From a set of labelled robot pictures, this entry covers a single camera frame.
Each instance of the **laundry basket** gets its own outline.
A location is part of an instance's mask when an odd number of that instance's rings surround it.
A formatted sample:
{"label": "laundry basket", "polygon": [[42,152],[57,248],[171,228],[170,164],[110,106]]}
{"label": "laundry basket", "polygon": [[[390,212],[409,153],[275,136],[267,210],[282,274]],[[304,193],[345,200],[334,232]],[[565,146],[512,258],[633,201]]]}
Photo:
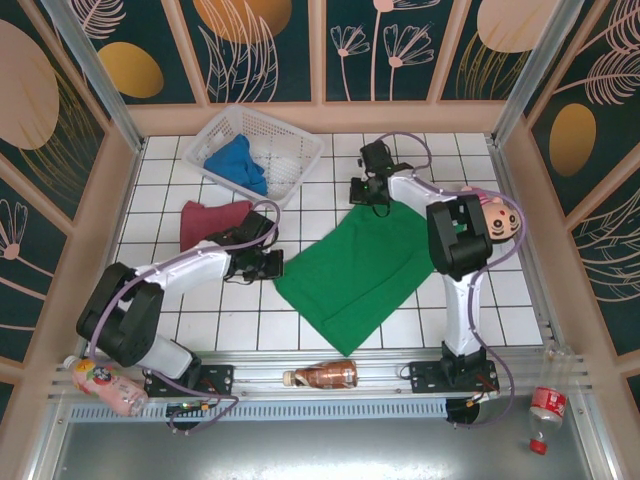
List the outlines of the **laundry basket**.
{"label": "laundry basket", "polygon": [[196,135],[182,160],[207,178],[252,200],[265,197],[204,169],[204,162],[239,133],[249,139],[251,158],[264,168],[267,196],[284,207],[320,159],[324,143],[310,133],[240,105],[216,115]]}

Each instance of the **white tile floor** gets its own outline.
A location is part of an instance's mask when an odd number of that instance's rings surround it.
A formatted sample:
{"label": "white tile floor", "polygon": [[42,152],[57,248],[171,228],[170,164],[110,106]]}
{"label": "white tile floor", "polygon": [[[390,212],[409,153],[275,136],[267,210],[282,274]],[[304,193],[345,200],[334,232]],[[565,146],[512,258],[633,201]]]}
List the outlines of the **white tile floor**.
{"label": "white tile floor", "polygon": [[[284,250],[285,260],[320,240],[348,213],[349,181],[360,175],[359,149],[378,136],[321,135],[325,157],[282,213],[276,248]],[[219,206],[241,199],[182,164],[181,152],[192,138],[149,139],[122,232],[119,261],[139,266],[176,255],[179,212],[188,200]],[[429,180],[454,189],[466,184],[498,188],[482,134],[428,133],[426,139],[434,155],[426,175]],[[385,141],[398,161],[424,162],[415,140],[395,136]],[[509,248],[497,245],[494,257]],[[491,271],[481,292],[481,333],[490,345],[542,343],[517,256]],[[445,307],[442,278],[434,273],[361,348],[438,347],[446,326]],[[166,295],[162,310],[159,332],[196,351],[332,349],[271,281],[250,286],[211,281],[185,295]]]}

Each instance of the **maroon towel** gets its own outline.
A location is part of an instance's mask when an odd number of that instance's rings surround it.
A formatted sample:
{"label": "maroon towel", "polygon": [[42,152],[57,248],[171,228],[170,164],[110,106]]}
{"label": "maroon towel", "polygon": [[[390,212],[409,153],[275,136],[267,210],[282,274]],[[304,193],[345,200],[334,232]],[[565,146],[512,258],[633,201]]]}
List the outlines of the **maroon towel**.
{"label": "maroon towel", "polygon": [[251,202],[246,200],[222,207],[187,202],[180,216],[180,251],[195,247],[207,235],[240,226],[251,207]]}

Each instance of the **green cloth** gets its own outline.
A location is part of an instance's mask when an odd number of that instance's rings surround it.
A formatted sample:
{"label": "green cloth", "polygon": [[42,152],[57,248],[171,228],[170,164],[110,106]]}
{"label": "green cloth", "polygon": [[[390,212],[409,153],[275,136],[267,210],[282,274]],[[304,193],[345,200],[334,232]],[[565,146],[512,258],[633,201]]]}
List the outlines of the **green cloth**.
{"label": "green cloth", "polygon": [[338,228],[287,262],[275,285],[349,356],[433,270],[426,220],[393,202],[384,218],[354,207]]}

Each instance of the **brown bottle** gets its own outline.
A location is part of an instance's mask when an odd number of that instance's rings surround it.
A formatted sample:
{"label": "brown bottle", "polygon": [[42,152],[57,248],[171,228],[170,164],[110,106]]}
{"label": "brown bottle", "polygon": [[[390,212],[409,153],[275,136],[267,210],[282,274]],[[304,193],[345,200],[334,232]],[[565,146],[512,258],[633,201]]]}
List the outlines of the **brown bottle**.
{"label": "brown bottle", "polygon": [[283,382],[287,387],[353,388],[358,386],[358,373],[351,360],[325,362],[284,372]]}

